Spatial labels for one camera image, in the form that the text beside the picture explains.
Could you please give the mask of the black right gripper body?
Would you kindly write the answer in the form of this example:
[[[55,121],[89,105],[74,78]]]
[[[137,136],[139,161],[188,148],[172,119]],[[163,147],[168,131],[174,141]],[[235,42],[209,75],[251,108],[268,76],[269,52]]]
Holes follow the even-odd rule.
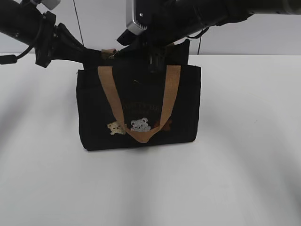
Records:
[[[123,46],[132,44],[137,38],[152,41],[157,45],[168,45],[186,36],[187,26],[183,12],[182,0],[157,0],[157,9],[152,15],[151,23],[139,36],[126,29],[117,41]]]

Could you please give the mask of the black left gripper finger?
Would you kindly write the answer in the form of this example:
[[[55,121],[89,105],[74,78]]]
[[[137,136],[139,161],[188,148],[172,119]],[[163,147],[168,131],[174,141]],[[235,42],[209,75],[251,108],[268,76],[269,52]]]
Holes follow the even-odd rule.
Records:
[[[166,47],[149,47],[149,71],[160,73],[165,69]]]
[[[83,64],[100,64],[103,61],[101,53],[99,50],[84,47],[64,24],[58,25],[58,59]]]

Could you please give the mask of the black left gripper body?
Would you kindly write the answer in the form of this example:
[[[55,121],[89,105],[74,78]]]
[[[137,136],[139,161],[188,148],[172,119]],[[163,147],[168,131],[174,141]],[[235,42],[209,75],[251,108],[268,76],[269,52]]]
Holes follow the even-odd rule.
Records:
[[[53,60],[78,60],[78,40],[67,27],[55,25],[56,15],[47,11],[42,15],[42,30],[35,45],[35,64],[48,67]]]

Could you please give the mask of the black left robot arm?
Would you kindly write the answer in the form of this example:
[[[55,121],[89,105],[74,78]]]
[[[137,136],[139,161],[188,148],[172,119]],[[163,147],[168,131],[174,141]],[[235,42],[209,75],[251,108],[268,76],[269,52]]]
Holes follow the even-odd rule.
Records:
[[[50,11],[41,13],[37,5],[43,4],[49,10],[55,8],[56,0],[14,0],[0,2],[0,32],[28,46],[20,55],[0,57],[1,65],[15,64],[32,49],[35,63],[48,67],[53,60],[66,60],[82,63],[84,68],[108,65],[116,58],[140,49],[149,52],[163,48],[174,41],[170,31],[170,10],[163,0],[128,0],[126,2],[127,29],[117,41],[124,45],[121,51],[106,53],[84,47],[67,29],[59,23]]]

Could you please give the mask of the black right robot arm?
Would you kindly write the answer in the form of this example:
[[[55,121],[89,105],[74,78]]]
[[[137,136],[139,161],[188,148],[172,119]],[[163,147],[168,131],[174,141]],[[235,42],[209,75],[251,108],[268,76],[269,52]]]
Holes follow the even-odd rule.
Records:
[[[117,41],[166,46],[212,26],[240,23],[254,14],[300,15],[299,0],[128,0],[126,30]]]

